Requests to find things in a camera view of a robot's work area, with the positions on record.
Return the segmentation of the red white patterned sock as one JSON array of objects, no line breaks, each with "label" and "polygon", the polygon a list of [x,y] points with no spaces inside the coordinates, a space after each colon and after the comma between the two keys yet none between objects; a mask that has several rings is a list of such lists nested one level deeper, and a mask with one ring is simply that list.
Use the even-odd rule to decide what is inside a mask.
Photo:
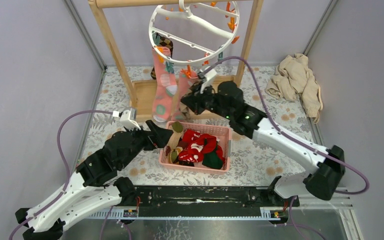
[{"label": "red white patterned sock", "polygon": [[204,160],[204,154],[195,148],[187,148],[178,154],[178,160],[189,163],[199,163]]}]

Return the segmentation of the black red yellow argyle sock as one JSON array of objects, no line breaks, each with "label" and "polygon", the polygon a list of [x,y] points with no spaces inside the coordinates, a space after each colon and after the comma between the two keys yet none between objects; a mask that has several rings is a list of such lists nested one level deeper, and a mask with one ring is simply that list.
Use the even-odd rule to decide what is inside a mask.
[{"label": "black red yellow argyle sock", "polygon": [[194,163],[193,162],[189,162],[189,161],[181,161],[181,160],[178,160],[176,159],[173,164],[175,165],[180,165],[180,166],[187,166],[187,167],[194,167]]}]

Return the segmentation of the red sock white fluffy cuff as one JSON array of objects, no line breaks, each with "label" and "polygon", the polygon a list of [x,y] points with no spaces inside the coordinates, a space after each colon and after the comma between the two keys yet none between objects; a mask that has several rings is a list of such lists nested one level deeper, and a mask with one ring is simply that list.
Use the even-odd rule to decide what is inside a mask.
[{"label": "red sock white fluffy cuff", "polygon": [[208,133],[200,133],[191,129],[187,129],[183,134],[182,141],[187,143],[183,149],[194,148],[198,149],[203,154],[212,152],[218,145],[218,140],[215,136]]}]

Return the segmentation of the dark green sock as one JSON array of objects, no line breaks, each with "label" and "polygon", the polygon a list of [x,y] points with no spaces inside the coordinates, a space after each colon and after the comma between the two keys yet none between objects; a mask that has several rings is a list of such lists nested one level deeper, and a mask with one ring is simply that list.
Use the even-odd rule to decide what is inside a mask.
[{"label": "dark green sock", "polygon": [[202,165],[211,169],[221,170],[225,164],[223,150],[217,146],[212,152],[204,154]]}]

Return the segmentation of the plain red sock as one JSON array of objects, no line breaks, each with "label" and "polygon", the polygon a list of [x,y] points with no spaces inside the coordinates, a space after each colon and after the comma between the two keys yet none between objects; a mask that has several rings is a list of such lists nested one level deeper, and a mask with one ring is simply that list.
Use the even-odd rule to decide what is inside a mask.
[{"label": "plain red sock", "polygon": [[222,164],[224,165],[226,162],[226,158],[224,156],[223,148],[220,145],[217,145],[215,152],[216,152],[217,157],[221,160]]}]

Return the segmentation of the brown beige argyle sock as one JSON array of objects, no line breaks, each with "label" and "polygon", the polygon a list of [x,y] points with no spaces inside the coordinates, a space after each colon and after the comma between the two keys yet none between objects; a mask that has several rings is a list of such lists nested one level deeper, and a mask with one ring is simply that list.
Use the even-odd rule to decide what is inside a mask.
[{"label": "brown beige argyle sock", "polygon": [[173,49],[174,49],[174,44],[173,42],[167,38],[167,37],[164,37],[158,33],[153,33],[152,34],[152,37],[153,37],[153,40],[154,40],[154,43],[158,46],[158,47],[166,47],[170,50],[170,56],[172,57],[173,56]]}]

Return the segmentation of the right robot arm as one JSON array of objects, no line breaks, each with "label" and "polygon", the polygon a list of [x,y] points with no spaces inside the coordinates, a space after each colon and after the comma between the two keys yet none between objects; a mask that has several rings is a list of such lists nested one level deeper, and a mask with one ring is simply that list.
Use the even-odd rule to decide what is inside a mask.
[{"label": "right robot arm", "polygon": [[194,114],[210,111],[226,118],[236,133],[275,148],[305,169],[302,173],[278,176],[272,181],[266,193],[271,205],[279,206],[286,199],[304,193],[324,201],[332,199],[345,174],[345,167],[331,158],[344,162],[342,148],[337,145],[327,148],[282,126],[273,126],[266,113],[245,102],[243,91],[233,81],[222,82],[217,91],[211,86],[201,90],[200,83],[191,86],[190,90],[180,101]]}]

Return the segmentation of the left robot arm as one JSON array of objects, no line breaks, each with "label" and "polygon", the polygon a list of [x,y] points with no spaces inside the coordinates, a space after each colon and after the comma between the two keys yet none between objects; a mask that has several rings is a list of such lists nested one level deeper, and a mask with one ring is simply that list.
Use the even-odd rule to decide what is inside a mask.
[{"label": "left robot arm", "polygon": [[80,163],[68,183],[36,207],[20,208],[16,219],[27,227],[25,240],[59,240],[80,220],[104,208],[133,206],[138,194],[128,177],[119,176],[142,151],[163,149],[173,131],[147,120],[141,126],[115,132],[102,148]]}]

